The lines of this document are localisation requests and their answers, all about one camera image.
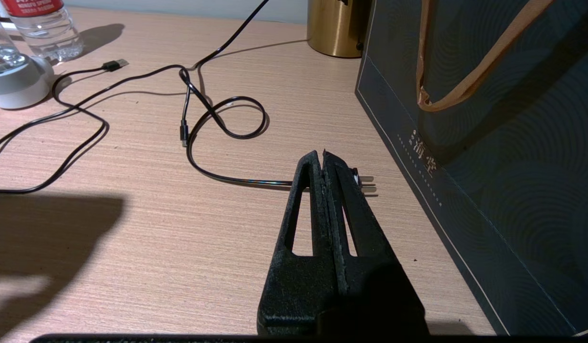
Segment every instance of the black cable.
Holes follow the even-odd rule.
[[[225,44],[220,46],[220,48],[218,48],[218,50],[212,52],[211,54],[206,56],[204,59],[201,59],[200,61],[198,61],[194,65],[193,69],[199,68],[200,66],[205,64],[207,61],[211,60],[216,55],[218,55],[220,52],[222,52],[224,49],[226,49],[227,46],[229,46],[237,38],[237,36],[239,36],[239,34],[244,30],[244,28],[249,24],[249,22],[254,18],[254,16],[258,13],[258,11],[260,11],[260,9],[267,2],[268,2],[268,0],[263,0],[261,2],[261,4],[243,22],[243,24],[240,26],[240,28],[238,28],[237,31],[235,31],[235,33],[226,41]],[[21,190],[0,189],[0,193],[2,193],[2,194],[3,193],[10,193],[10,194],[32,193],[32,192],[39,191],[45,187],[48,187],[48,185],[55,182],[59,177],[61,177],[61,175],[63,175],[63,173],[65,173],[65,171],[69,167],[71,167],[71,165],[78,158],[80,158],[80,156],[82,156],[82,154],[84,154],[88,149],[92,148],[92,146],[94,144],[97,144],[98,141],[100,141],[102,139],[102,137],[104,137],[104,135],[107,134],[107,131],[109,130],[109,123],[107,121],[105,121],[104,119],[102,119],[102,117],[99,117],[98,115],[94,115],[93,113],[91,113],[87,109],[82,108],[81,107],[82,105],[93,100],[97,96],[100,96],[100,95],[110,91],[111,89],[114,89],[115,87],[118,87],[119,85],[122,85],[126,82],[148,78],[150,76],[158,74],[159,72],[163,72],[163,71],[170,70],[170,69],[179,69],[179,76],[180,76],[181,80],[187,86],[186,96],[185,96],[183,111],[182,111],[181,134],[180,135],[181,135],[182,142],[186,146],[186,156],[189,160],[189,163],[196,170],[198,170],[199,172],[201,172],[205,176],[208,176],[208,177],[213,178],[215,180],[220,180],[221,182],[235,183],[235,184],[241,184],[241,185],[268,185],[268,186],[277,186],[277,187],[292,185],[292,182],[288,182],[288,181],[250,180],[250,179],[240,179],[240,178],[232,178],[229,176],[222,176],[219,174],[211,173],[205,169],[202,169],[194,161],[194,157],[193,157],[193,153],[192,153],[192,145],[194,143],[194,139],[196,139],[196,135],[198,134],[199,130],[207,122],[207,120],[209,120],[210,117],[215,120],[216,124],[218,124],[218,127],[220,127],[220,129],[225,134],[229,135],[229,137],[232,137],[235,139],[250,139],[250,138],[254,138],[254,137],[257,137],[258,135],[262,134],[262,132],[266,129],[266,125],[268,124],[268,115],[266,114],[266,111],[264,110],[264,107],[262,106],[262,104],[260,104],[260,102],[258,102],[257,100],[255,100],[253,98],[250,98],[248,96],[233,96],[231,98],[228,98],[226,100],[221,101],[220,103],[216,104],[215,106],[211,106],[211,104],[207,101],[207,99],[205,99],[204,95],[201,94],[201,92],[198,91],[198,89],[192,84],[188,70],[182,65],[168,65],[166,67],[159,68],[155,71],[151,71],[146,74],[142,74],[139,76],[132,76],[130,78],[120,80],[120,81],[116,82],[115,84],[110,85],[109,87],[105,87],[101,91],[98,91],[98,92],[94,93],[93,95],[88,96],[87,98],[78,102],[77,104],[69,104],[67,102],[62,101],[59,98],[59,92],[57,92],[57,87],[59,86],[59,83],[61,83],[61,81],[63,81],[65,78],[72,76],[72,75],[75,75],[75,74],[83,74],[83,73],[96,72],[96,71],[102,71],[102,70],[103,71],[115,71],[115,70],[120,69],[121,67],[124,67],[124,65],[126,65],[126,64],[128,64],[128,63],[126,63],[126,61],[123,61],[123,60],[110,61],[110,62],[102,65],[102,67],[100,67],[100,68],[68,72],[67,74],[62,75],[59,78],[57,78],[57,80],[55,80],[54,84],[52,85],[52,89],[51,89],[52,96],[56,100],[56,102],[58,102],[59,104],[61,104],[63,106],[66,106],[68,108],[63,111],[60,111],[58,113],[54,113],[52,115],[49,115],[47,117],[43,117],[41,119],[36,119],[36,120],[30,121],[29,123],[22,125],[19,128],[17,128],[16,130],[13,130],[9,134],[5,135],[4,137],[2,137],[0,139],[0,152],[2,152],[2,150],[6,147],[6,145],[10,141],[12,141],[12,139],[14,137],[16,137],[18,134],[22,133],[23,131],[27,130],[28,128],[32,128],[33,126],[36,126],[36,125],[39,125],[42,123],[46,123],[46,122],[49,122],[52,120],[61,119],[67,113],[70,113],[71,111],[82,111],[83,113],[89,115],[90,117],[93,117],[94,119],[100,121],[101,127],[89,139],[87,139],[84,143],[79,145],[78,148],[74,149],[74,151],[72,151],[72,153],[63,161],[63,163],[61,164],[61,166],[59,166],[59,168],[55,171],[55,173],[53,173],[52,176],[50,178],[48,178],[45,182],[42,182],[40,185],[37,185],[35,187],[31,187],[28,189],[21,189]],[[193,130],[189,133],[188,126],[186,124],[186,115],[187,115],[187,111],[188,111],[191,93],[193,93],[198,98],[198,100],[203,104],[203,106],[207,109],[207,111],[205,112],[205,114],[203,114],[198,119],[198,121],[196,122],[196,124],[193,127]],[[251,132],[249,134],[235,134],[234,132],[228,130],[228,128],[226,127],[226,124],[224,124],[224,121],[222,120],[220,115],[218,115],[217,112],[220,108],[222,108],[223,106],[226,106],[226,104],[229,104],[234,101],[251,102],[261,111],[262,122],[256,130],[254,130],[253,132]]]
[[[267,2],[268,2],[268,0],[263,0],[261,2],[261,4],[258,5],[258,7],[256,7],[256,9],[254,9],[254,11],[250,14],[250,16],[243,22],[243,24],[241,24],[241,26],[235,31],[235,33],[233,33],[233,35],[226,41],[226,43],[222,44],[222,46],[220,46],[216,51],[207,55],[204,59],[195,63],[192,67],[192,70],[195,70],[196,68],[199,68],[200,66],[204,65],[207,61],[213,59],[214,57],[216,57],[217,54],[220,54],[220,52],[222,52],[229,45],[231,45],[231,43],[233,41],[235,41],[237,36],[239,36],[239,33],[241,33],[243,31],[243,29],[246,26],[248,26],[248,24],[252,21],[252,19],[255,17],[255,15],[262,9],[262,7],[264,7],[266,5]]]

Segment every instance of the bag handle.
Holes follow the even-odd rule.
[[[459,104],[470,98],[480,87],[485,78],[490,74],[514,41],[523,31],[534,22],[554,0],[529,0],[527,4],[514,17],[514,20],[504,30],[499,39],[487,52],[483,60],[470,72],[458,85],[444,98],[431,102],[429,94],[423,88],[425,72],[425,47],[428,35],[429,14],[434,6],[434,0],[422,0],[421,5],[421,29],[419,33],[419,52],[416,60],[416,102],[424,111],[441,111]]]

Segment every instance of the gold cylinder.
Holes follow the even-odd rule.
[[[309,0],[307,42],[335,57],[361,57],[371,0]]]

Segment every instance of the desk surface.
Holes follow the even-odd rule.
[[[192,65],[240,25],[173,15],[72,13],[95,50],[58,65],[57,74],[120,58],[130,65],[71,85],[62,95],[71,102],[128,76],[171,63]],[[261,137],[237,141],[210,122],[194,146],[198,163],[230,176],[290,180],[298,159],[326,149],[373,175],[379,197],[368,202],[425,306],[431,332],[491,334],[355,98],[359,59],[323,56],[303,39],[305,26],[255,21],[229,54],[203,67],[207,96],[214,102],[251,96],[268,111],[270,127]],[[12,222],[16,213],[15,229],[9,229],[15,233],[0,231],[2,341],[53,332],[255,334],[288,193],[215,182],[192,169],[178,135],[184,89],[176,71],[168,71],[112,91],[92,107],[110,123],[109,134],[39,192],[41,201],[0,197],[0,223]],[[0,110],[0,137],[59,110],[53,100]],[[203,111],[193,101],[189,121]],[[259,115],[239,107],[224,112],[224,120],[234,132],[250,132]],[[39,184],[98,127],[78,114],[29,130],[0,156],[0,187]],[[71,197],[87,200],[76,207]],[[120,204],[116,224],[89,228]],[[300,254],[311,249],[309,230],[303,211],[294,247]]]

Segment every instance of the plastic bottle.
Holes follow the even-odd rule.
[[[25,57],[12,43],[0,24],[0,73],[19,67],[25,63]]]
[[[83,42],[63,0],[1,0],[33,54],[67,61],[82,53]]]

